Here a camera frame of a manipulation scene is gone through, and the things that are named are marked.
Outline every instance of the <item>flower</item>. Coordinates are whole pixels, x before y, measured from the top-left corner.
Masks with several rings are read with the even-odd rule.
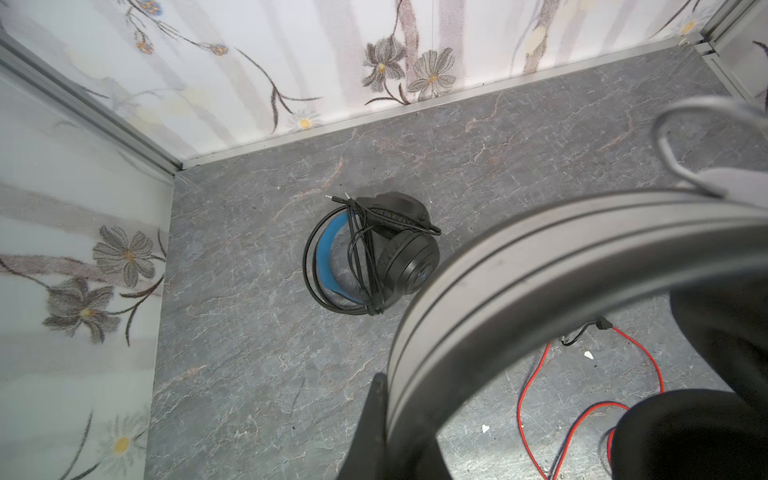
[[[160,7],[160,4],[157,3],[155,0],[139,0],[137,2],[139,4],[139,7],[141,7],[142,10],[144,10],[144,13],[147,15],[152,15],[153,17],[158,17],[163,14],[163,8]]]
[[[142,38],[141,41],[137,41],[136,48],[138,48],[139,50],[141,50],[147,55],[152,55],[152,52],[154,51],[154,48],[152,48],[152,44],[146,38]]]
[[[384,81],[387,78],[397,80],[406,76],[397,63],[405,56],[406,50],[403,48],[402,43],[395,40],[395,37],[382,38],[376,42],[376,47],[368,44],[364,65],[366,67],[373,67],[373,70],[371,75],[362,80],[362,86],[368,87],[370,85],[373,91],[382,91],[384,89]]]
[[[148,412],[118,415],[108,432],[99,442],[101,470],[107,475],[128,474],[128,468],[144,455],[147,449]]]
[[[211,50],[214,53],[214,55],[217,55],[219,57],[223,57],[230,50],[229,48],[227,48],[226,45],[222,45],[222,44],[208,45],[207,47],[209,50]]]
[[[102,227],[99,234],[104,242],[96,243],[94,260],[104,273],[118,273],[122,270],[125,284],[134,287],[139,280],[138,274],[147,278],[154,276],[152,258],[152,240],[142,232],[136,232],[131,242],[120,227]]]
[[[292,132],[305,131],[310,128],[319,127],[320,122],[317,120],[319,115],[313,111],[298,110],[293,112],[289,119]]]
[[[453,88],[456,77],[445,73],[453,66],[453,48],[446,48],[437,55],[437,51],[427,51],[416,65],[413,71],[418,77],[408,85],[408,91],[418,92],[419,101],[447,94]]]
[[[67,335],[84,323],[91,329],[91,341],[104,343],[104,334],[118,329],[120,319],[104,311],[112,300],[114,287],[105,286],[88,291],[88,281],[76,276],[48,289],[48,313],[43,325],[64,330]]]

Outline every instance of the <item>yellow flower center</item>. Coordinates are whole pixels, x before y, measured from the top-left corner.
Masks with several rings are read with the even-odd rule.
[[[682,34],[686,34],[686,33],[688,33],[689,31],[693,30],[694,28],[696,28],[696,22],[694,22],[693,20],[691,20],[690,22],[688,22],[688,23],[686,23],[686,24],[685,24],[685,26],[683,27],[683,29],[682,29],[682,30],[680,30],[680,33],[682,33]]]
[[[131,440],[128,439],[128,437],[120,437],[115,443],[114,447],[112,448],[112,452],[116,453],[117,455],[122,455],[125,453],[126,450],[128,450],[128,446],[131,444]]]

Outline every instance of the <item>black headphones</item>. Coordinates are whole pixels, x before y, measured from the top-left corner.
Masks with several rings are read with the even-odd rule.
[[[430,222],[424,204],[415,198],[400,192],[380,194],[374,198],[327,197],[343,206],[326,215],[315,226],[304,247],[302,267],[304,283],[320,305],[349,315],[382,313],[402,295],[418,291],[437,268],[440,250],[434,236],[440,235],[441,231]],[[315,243],[313,289],[306,262],[313,239],[326,222],[328,225]],[[344,225],[348,226],[351,238],[347,260],[358,286],[355,293],[344,290],[330,268],[333,240]],[[378,259],[373,249],[372,233],[388,240]],[[357,247],[361,242],[365,272]],[[325,294],[322,287],[359,306],[340,306]]]

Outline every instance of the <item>gray flower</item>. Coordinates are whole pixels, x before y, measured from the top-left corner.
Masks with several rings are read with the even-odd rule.
[[[96,243],[94,260],[104,273],[123,272],[125,284],[133,287],[139,280],[138,274],[147,278],[154,276],[152,240],[142,232],[136,232],[131,242],[120,227],[102,227],[99,230],[104,242]]]
[[[453,48],[446,48],[440,55],[437,51],[427,51],[416,62],[413,71],[416,80],[408,85],[408,91],[418,92],[419,101],[447,94],[453,88],[456,77],[445,74],[453,66]]]
[[[376,42],[376,47],[368,44],[366,47],[366,67],[373,67],[371,75],[362,80],[363,87],[370,87],[373,91],[384,90],[384,81],[387,78],[397,80],[406,76],[398,61],[406,56],[406,50],[402,43],[395,37],[382,38]]]
[[[76,276],[48,289],[48,313],[43,325],[64,330],[73,336],[84,323],[91,329],[91,341],[103,343],[104,334],[118,329],[120,319],[104,311],[112,300],[114,287],[105,286],[88,291],[85,278]]]

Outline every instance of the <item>gray marble floor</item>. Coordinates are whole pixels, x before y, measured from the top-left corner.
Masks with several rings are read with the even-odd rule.
[[[654,115],[673,100],[725,93],[692,48],[676,48],[181,172],[147,478],[335,478],[408,300],[378,317],[314,303],[300,261],[306,236],[334,206],[324,194],[419,198],[444,232],[445,259],[531,207],[672,184],[650,146]],[[717,118],[671,129],[693,169],[762,167],[768,157],[755,134]],[[609,318],[654,352],[668,388],[723,388],[663,297]],[[537,478],[514,423],[533,361],[499,376],[442,430],[456,478]],[[590,331],[556,348],[529,392],[531,447],[548,467],[585,406],[635,403],[656,388],[633,346]],[[608,478],[598,443],[618,415],[584,424],[562,478]]]

